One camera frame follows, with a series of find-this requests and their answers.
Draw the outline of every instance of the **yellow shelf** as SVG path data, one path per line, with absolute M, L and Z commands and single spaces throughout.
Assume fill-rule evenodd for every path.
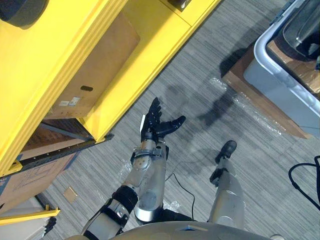
M 193 26 L 201 19 L 201 16 L 208 10 L 212 10 L 212 5 L 216 6 L 220 1 L 214 0 L 192 0 L 183 11 L 179 11 L 168 0 L 160 0 L 171 11 Z
M 104 139 L 220 0 L 192 0 L 182 13 L 173 11 L 174 8 L 164 2 L 129 0 L 123 8 L 141 40 L 89 115 L 79 119 L 98 142 Z
M 28 29 L 0 21 L 0 177 L 126 2 L 51 0 Z
M 21 169 L 21 149 L 122 8 L 141 41 L 79 119 L 98 142 L 219 1 L 179 12 L 167 0 L 51 0 L 28 29 L 0 21 L 0 177 Z

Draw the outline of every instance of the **white tag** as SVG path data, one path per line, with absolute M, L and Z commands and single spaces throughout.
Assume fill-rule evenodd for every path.
M 146 119 L 146 115 L 143 114 L 143 115 L 142 115 L 142 120 L 141 120 L 141 123 L 140 123 L 140 133 L 141 133 L 141 130 L 142 130 L 143 126 L 144 126 L 145 119 Z
M 75 106 L 79 100 L 80 100 L 80 97 L 74 96 L 68 105 Z
M 59 103 L 59 106 L 68 106 L 68 104 L 69 104 L 69 101 L 61 101 Z

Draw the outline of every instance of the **plastic storage bin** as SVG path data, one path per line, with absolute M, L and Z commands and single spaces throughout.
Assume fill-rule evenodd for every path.
M 244 78 L 276 104 L 306 133 L 320 137 L 320 101 L 277 64 L 266 51 L 268 42 L 290 14 L 304 0 L 295 0 L 259 37 L 254 45 L 255 59 L 244 71 Z

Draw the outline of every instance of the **handle hole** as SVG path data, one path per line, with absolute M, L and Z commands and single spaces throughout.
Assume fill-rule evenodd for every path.
M 91 92 L 94 88 L 90 87 L 90 86 L 83 85 L 83 86 L 80 87 L 80 89 L 83 90 L 83 91 Z

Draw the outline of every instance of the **gray carpet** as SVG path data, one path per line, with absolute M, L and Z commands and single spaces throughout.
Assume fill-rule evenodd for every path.
M 196 195 L 196 220 L 208 219 L 216 192 L 209 183 L 214 158 L 232 139 L 238 143 L 231 159 L 244 190 L 245 229 L 265 237 L 281 234 L 286 240 L 319 240 L 320 213 L 292 187 L 288 170 L 296 163 L 312 163 L 319 154 L 320 140 L 280 134 L 259 110 L 219 80 L 285 2 L 223 0 L 114 127 L 115 137 L 83 150 L 44 192 L 61 208 L 57 225 L 44 239 L 78 234 L 120 186 L 133 147 L 140 144 L 141 115 L 158 96 L 163 120 L 187 117 L 181 129 L 166 138 L 170 147 L 167 175 L 174 171 L 181 184 Z M 297 169 L 293 177 L 317 199 L 314 168 Z M 72 204 L 63 196 L 69 186 L 78 193 Z M 174 178 L 166 182 L 164 200 L 168 204 L 177 201 L 178 211 L 191 215 L 192 197 Z M 125 229 L 135 226 L 131 215 Z

